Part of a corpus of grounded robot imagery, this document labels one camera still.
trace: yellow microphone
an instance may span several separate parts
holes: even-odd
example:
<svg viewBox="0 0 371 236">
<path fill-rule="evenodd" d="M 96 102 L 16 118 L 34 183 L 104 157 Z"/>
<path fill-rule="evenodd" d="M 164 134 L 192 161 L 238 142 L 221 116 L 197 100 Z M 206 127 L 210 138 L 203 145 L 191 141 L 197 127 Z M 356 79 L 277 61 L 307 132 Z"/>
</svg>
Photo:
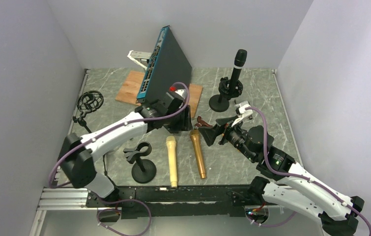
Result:
<svg viewBox="0 0 371 236">
<path fill-rule="evenodd" d="M 176 140 L 174 136 L 167 137 L 168 162 L 170 165 L 171 187 L 178 187 L 178 176 L 176 173 Z"/>
</svg>

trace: purple cable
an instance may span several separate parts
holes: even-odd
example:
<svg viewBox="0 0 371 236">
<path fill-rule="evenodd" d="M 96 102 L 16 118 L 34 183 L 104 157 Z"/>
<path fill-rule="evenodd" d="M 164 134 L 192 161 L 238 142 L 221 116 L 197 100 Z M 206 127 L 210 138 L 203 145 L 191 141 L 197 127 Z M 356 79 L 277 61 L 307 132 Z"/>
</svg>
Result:
<svg viewBox="0 0 371 236">
<path fill-rule="evenodd" d="M 172 118 L 172 117 L 180 114 L 188 106 L 188 102 L 190 101 L 190 91 L 188 90 L 187 86 L 184 83 L 182 83 L 182 82 L 175 82 L 172 86 L 175 86 L 175 85 L 181 85 L 182 87 L 184 87 L 184 89 L 187 91 L 187 94 L 188 94 L 187 95 L 187 98 L 185 99 L 184 105 L 178 111 L 172 113 L 171 115 L 167 115 L 167 116 L 164 116 L 164 117 L 133 119 L 133 120 L 129 120 L 127 122 L 123 122 L 123 123 L 117 124 L 114 127 L 112 127 L 110 129 L 104 131 L 103 133 L 98 134 L 95 137 L 87 140 L 85 143 L 82 143 L 82 144 L 79 144 L 78 146 L 75 146 L 73 149 L 69 150 L 64 156 L 62 156 L 58 160 L 58 162 L 55 164 L 55 166 L 52 168 L 52 170 L 51 170 L 51 172 L 49 173 L 49 176 L 48 176 L 49 188 L 60 188 L 60 187 L 63 187 L 65 185 L 70 184 L 70 182 L 67 182 L 67 183 L 63 183 L 63 184 L 57 185 L 57 186 L 53 186 L 52 185 L 52 182 L 54 181 L 54 175 L 57 172 L 58 166 L 60 166 L 69 155 L 71 155 L 72 153 L 74 153 L 78 149 L 80 149 L 80 148 L 82 148 L 82 147 L 90 144 L 93 139 L 99 139 L 99 138 L 105 136 L 106 134 L 108 134 L 108 133 L 110 133 L 110 132 L 112 132 L 112 131 L 114 131 L 114 130 L 122 127 L 122 126 L 131 124 L 131 123 L 141 122 L 141 121 L 145 122 L 145 121 L 155 121 L 155 120 L 168 119 L 168 118 Z"/>
<path fill-rule="evenodd" d="M 283 222 L 281 222 L 281 223 L 278 223 L 278 224 L 275 224 L 275 225 L 263 225 L 263 224 L 260 224 L 260 223 L 258 223 L 258 222 L 256 222 L 256 221 L 254 221 L 253 223 L 255 223 L 256 225 L 258 225 L 259 227 L 264 227 L 264 228 L 273 228 L 273 227 L 278 227 L 278 226 L 281 226 L 281 225 L 284 225 L 284 224 L 286 224 L 288 221 L 290 221 L 295 215 L 296 215 L 297 213 L 294 211 L 286 220 L 284 220 Z"/>
<path fill-rule="evenodd" d="M 137 234 L 137 235 L 125 235 L 124 233 L 121 233 L 121 232 L 119 232 L 119 231 L 113 229 L 112 227 L 109 227 L 109 226 L 107 226 L 107 225 L 105 225 L 105 224 L 103 224 L 103 223 L 100 222 L 100 218 L 99 218 L 99 216 L 100 216 L 101 213 L 103 213 L 103 212 L 105 212 L 105 211 L 114 211 L 114 209 L 109 208 L 109 209 L 104 209 L 104 210 L 99 211 L 99 212 L 97 213 L 97 222 L 99 223 L 99 225 L 101 225 L 101 226 L 103 226 L 104 228 L 106 228 L 106 229 L 112 231 L 113 233 L 116 233 L 116 234 L 121 235 L 121 236 L 141 236 L 141 235 L 143 235 L 144 233 L 146 233 L 146 231 L 147 231 L 147 230 L 149 229 L 149 227 L 150 227 L 150 224 L 152 223 L 152 216 L 151 216 L 151 214 L 150 214 L 150 209 L 149 209 L 149 207 L 148 207 L 145 203 L 143 203 L 143 202 L 141 202 L 141 201 L 138 201 L 138 200 L 136 200 L 136 199 L 125 199 L 125 200 L 120 200 L 120 201 L 116 201 L 116 202 L 106 202 L 106 201 L 101 200 L 101 202 L 103 202 L 103 203 L 105 203 L 105 204 L 118 204 L 118 203 L 123 203 L 123 202 L 136 202 L 136 203 L 142 204 L 142 205 L 146 208 L 147 213 L 149 214 L 149 221 L 148 221 L 148 223 L 147 223 L 147 226 L 146 226 L 146 228 L 145 228 L 145 229 L 144 229 L 140 234 Z"/>
<path fill-rule="evenodd" d="M 268 141 L 268 131 L 267 131 L 267 128 L 266 128 L 266 118 L 265 118 L 265 115 L 256 107 L 248 107 L 246 108 L 246 110 L 254 110 L 256 111 L 257 113 L 259 113 L 260 117 L 262 117 L 262 121 L 263 121 L 263 155 L 265 157 L 268 156 L 268 147 L 267 147 L 267 141 Z M 276 175 L 280 175 L 280 176 L 294 176 L 294 177 L 298 177 L 298 178 L 302 178 L 302 179 L 305 179 L 307 181 L 310 181 L 310 178 L 308 177 L 305 177 L 305 176 L 302 176 L 302 175 L 298 175 L 298 174 L 290 174 L 290 173 L 284 173 L 284 172 L 279 172 L 279 171 L 276 171 L 274 170 L 271 165 L 269 164 L 269 160 L 268 158 L 265 158 L 265 163 L 266 163 L 266 166 L 268 167 L 268 169 L 276 174 Z M 337 199 L 337 201 L 343 203 L 343 199 L 341 199 L 339 196 L 337 196 L 335 193 L 333 193 L 330 189 L 328 189 L 326 186 L 322 185 L 321 183 L 317 182 L 317 181 L 312 181 L 312 183 L 314 183 L 315 185 L 321 187 L 322 189 L 326 190 L 331 196 L 333 196 L 335 199 Z M 369 236 L 371 236 L 371 224 L 370 222 L 366 219 L 366 217 L 364 215 L 362 215 L 360 212 L 358 212 L 355 208 L 353 208 L 352 206 L 350 205 L 347 205 L 347 207 L 352 210 L 355 214 L 357 214 L 360 218 L 363 219 L 363 221 L 366 223 L 366 225 L 368 226 L 369 228 Z"/>
</svg>

